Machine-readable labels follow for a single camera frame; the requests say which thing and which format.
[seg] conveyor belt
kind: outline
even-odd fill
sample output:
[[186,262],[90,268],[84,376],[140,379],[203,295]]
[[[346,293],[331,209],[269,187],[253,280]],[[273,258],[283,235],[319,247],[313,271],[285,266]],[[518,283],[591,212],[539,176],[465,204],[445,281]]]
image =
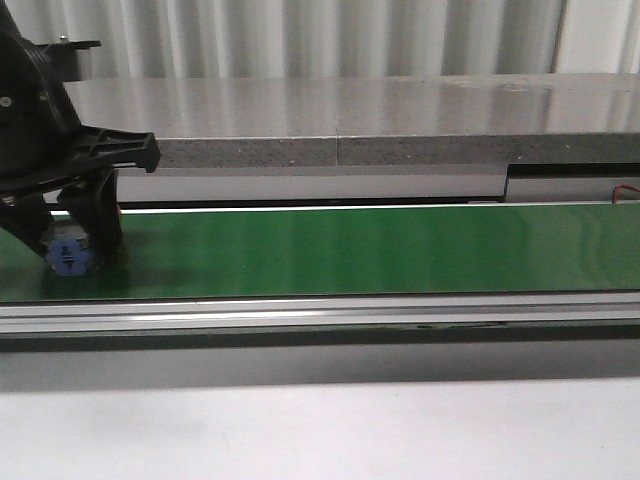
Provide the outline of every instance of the conveyor belt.
[[640,289],[640,205],[132,213],[128,259],[56,278],[0,235],[2,302]]

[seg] red wire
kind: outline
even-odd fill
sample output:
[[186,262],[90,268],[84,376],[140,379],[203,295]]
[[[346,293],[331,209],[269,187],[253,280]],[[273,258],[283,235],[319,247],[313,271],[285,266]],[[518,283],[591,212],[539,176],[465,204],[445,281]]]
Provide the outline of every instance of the red wire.
[[611,202],[612,203],[618,203],[618,201],[620,201],[620,190],[631,190],[634,192],[638,192],[640,193],[640,188],[634,187],[633,185],[618,185],[616,188],[613,189],[613,195],[611,197]]

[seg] white wall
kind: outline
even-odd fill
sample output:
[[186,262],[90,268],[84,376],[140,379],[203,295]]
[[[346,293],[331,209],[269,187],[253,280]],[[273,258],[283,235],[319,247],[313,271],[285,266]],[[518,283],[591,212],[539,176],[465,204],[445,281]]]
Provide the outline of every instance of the white wall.
[[640,0],[7,0],[99,77],[634,72]]

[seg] blue object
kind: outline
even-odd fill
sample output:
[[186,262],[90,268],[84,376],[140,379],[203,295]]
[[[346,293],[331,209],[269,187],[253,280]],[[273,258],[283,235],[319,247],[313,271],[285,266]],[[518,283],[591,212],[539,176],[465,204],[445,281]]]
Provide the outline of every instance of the blue object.
[[85,275],[94,257],[94,251],[85,248],[80,240],[57,238],[49,244],[46,260],[58,275],[72,277]]

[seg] black robotic gripper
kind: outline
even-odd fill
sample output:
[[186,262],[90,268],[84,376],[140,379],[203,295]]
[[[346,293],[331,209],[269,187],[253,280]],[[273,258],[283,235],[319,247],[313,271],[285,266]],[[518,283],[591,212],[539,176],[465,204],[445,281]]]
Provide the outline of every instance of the black robotic gripper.
[[0,0],[0,227],[48,258],[60,222],[44,194],[59,190],[58,203],[101,264],[122,240],[115,168],[151,173],[159,159],[151,133],[83,126],[50,59],[21,36]]

